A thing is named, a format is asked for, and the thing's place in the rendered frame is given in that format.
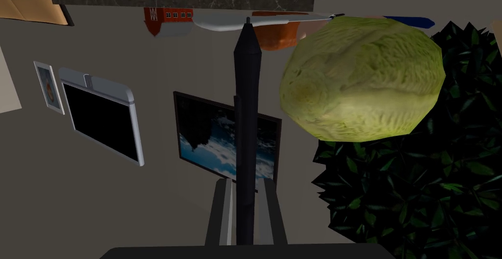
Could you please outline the framed landscape picture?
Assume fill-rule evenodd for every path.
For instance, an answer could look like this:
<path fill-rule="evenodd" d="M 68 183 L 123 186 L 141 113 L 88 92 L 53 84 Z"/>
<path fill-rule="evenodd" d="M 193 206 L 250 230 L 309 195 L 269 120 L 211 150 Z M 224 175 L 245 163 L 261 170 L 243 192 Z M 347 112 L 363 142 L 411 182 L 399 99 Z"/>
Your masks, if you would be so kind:
<path fill-rule="evenodd" d="M 179 157 L 220 177 L 236 181 L 233 106 L 175 91 Z M 256 179 L 278 176 L 281 119 L 259 114 Z"/>

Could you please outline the black pen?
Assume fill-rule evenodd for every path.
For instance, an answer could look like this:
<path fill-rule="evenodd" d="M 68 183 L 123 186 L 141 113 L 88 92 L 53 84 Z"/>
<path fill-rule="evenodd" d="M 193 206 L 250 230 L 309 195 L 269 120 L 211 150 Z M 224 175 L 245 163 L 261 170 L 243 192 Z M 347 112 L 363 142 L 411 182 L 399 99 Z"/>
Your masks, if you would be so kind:
<path fill-rule="evenodd" d="M 236 95 L 236 244 L 252 245 L 257 148 L 258 86 L 262 51 L 250 17 L 234 49 Z"/>

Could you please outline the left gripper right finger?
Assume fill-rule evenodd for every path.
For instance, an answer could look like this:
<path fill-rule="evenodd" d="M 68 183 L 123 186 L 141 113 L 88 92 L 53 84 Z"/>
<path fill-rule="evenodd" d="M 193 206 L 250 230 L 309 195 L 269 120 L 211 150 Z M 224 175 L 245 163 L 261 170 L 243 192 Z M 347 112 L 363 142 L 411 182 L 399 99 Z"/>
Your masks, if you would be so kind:
<path fill-rule="evenodd" d="M 287 245 L 287 236 L 272 179 L 258 181 L 258 232 L 261 245 Z"/>

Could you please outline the small white framed picture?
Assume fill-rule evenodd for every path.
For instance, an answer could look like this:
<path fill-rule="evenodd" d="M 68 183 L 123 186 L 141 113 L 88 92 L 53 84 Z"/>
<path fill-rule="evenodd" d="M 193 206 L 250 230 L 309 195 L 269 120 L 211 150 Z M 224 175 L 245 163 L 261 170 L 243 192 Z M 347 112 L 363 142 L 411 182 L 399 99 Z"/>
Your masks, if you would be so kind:
<path fill-rule="evenodd" d="M 34 61 L 34 66 L 43 91 L 46 106 L 62 115 L 65 114 L 61 103 L 60 94 L 57 87 L 57 81 L 50 65 Z"/>

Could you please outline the green lettuce head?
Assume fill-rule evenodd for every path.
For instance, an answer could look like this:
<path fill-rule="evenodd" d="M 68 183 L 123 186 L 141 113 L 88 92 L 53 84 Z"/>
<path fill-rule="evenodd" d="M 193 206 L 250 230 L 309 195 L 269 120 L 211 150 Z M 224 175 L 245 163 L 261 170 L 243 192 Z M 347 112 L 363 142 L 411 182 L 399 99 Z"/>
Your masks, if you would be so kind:
<path fill-rule="evenodd" d="M 441 48 L 392 19 L 340 17 L 297 43 L 283 72 L 280 106 L 323 141 L 410 134 L 445 80 Z"/>

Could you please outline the red and white box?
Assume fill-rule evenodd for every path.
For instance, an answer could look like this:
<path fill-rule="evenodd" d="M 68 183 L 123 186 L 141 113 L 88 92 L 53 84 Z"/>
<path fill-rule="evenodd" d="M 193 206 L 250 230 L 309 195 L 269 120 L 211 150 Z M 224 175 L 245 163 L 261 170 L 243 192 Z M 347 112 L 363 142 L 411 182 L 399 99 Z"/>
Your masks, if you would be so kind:
<path fill-rule="evenodd" d="M 191 8 L 144 7 L 145 24 L 156 38 L 189 34 L 194 26 Z"/>

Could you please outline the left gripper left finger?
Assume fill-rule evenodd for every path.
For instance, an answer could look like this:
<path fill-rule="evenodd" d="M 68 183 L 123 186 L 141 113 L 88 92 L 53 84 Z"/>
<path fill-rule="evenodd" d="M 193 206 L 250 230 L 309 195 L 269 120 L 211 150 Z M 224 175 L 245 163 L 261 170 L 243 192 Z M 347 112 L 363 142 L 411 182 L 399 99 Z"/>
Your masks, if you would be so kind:
<path fill-rule="evenodd" d="M 231 245 L 233 187 L 231 179 L 216 182 L 205 238 L 206 246 Z"/>

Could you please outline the dark green leafy plant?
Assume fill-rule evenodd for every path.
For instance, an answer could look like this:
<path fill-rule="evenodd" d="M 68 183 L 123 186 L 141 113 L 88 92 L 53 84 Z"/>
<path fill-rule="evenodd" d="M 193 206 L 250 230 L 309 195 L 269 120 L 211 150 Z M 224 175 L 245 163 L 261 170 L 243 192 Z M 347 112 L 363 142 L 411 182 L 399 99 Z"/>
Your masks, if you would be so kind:
<path fill-rule="evenodd" d="M 395 259 L 502 259 L 502 56 L 470 23 L 432 39 L 446 78 L 431 112 L 409 135 L 320 141 L 313 183 L 331 229 Z"/>

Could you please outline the blue elongated object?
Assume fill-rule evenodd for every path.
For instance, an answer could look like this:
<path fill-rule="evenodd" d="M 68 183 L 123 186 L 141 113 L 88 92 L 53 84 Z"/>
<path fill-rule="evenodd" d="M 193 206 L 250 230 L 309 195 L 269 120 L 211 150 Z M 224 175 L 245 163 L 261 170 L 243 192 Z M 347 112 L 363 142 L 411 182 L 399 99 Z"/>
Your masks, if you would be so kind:
<path fill-rule="evenodd" d="M 424 17 L 384 16 L 384 18 L 422 29 L 430 29 L 435 25 L 434 21 Z"/>

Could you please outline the grey framed black window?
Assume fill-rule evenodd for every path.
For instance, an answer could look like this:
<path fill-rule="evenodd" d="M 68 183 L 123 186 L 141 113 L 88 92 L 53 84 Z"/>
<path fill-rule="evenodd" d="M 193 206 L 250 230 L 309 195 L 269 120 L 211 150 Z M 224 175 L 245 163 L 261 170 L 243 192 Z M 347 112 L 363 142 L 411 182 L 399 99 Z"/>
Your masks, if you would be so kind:
<path fill-rule="evenodd" d="M 74 131 L 143 166 L 135 99 L 129 87 L 69 68 L 58 72 Z"/>

